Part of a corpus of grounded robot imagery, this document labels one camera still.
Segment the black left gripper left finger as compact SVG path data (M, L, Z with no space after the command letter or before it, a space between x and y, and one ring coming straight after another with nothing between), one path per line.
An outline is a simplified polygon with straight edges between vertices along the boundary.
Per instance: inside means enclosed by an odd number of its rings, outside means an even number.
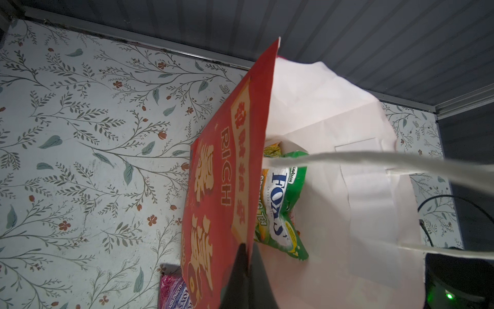
M246 244L240 244L220 308L248 308L249 257Z

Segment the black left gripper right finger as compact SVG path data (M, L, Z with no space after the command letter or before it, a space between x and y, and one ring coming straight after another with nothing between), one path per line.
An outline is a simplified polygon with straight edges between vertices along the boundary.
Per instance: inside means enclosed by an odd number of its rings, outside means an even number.
M253 245L248 267L248 308L279 308L266 274L261 252L256 244Z

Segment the purple Fox's candy bag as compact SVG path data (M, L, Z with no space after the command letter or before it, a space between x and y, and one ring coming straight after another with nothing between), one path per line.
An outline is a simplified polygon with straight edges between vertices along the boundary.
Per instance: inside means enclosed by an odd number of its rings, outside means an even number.
M160 265L159 309L192 309L192 302L179 265Z

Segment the green Fox's candy bag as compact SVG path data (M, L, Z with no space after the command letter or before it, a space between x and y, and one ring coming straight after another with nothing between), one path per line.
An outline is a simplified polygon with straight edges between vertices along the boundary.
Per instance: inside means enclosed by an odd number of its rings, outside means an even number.
M291 219L306 182L306 167L263 169L254 240L305 261L309 254Z

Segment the red and white paper bag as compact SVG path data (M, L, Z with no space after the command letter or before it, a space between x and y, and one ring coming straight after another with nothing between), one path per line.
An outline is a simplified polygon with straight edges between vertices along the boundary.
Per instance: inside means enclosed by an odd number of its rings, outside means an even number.
M398 247L424 247L410 175L431 173L493 193L493 172L455 160L399 153L381 102L325 64L278 55L275 41L258 58L190 149L183 214L181 270L193 308L220 308L240 244L249 263L261 174L306 167L291 219L309 256L316 233L349 255L350 195L396 203ZM281 142L283 155L264 157Z

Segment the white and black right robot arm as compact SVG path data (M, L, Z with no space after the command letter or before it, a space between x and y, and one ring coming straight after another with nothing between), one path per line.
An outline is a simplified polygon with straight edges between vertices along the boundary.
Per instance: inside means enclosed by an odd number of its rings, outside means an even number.
M316 233L301 261L255 246L255 308L491 308L493 266L456 247L399 248L391 195L350 195L349 255Z

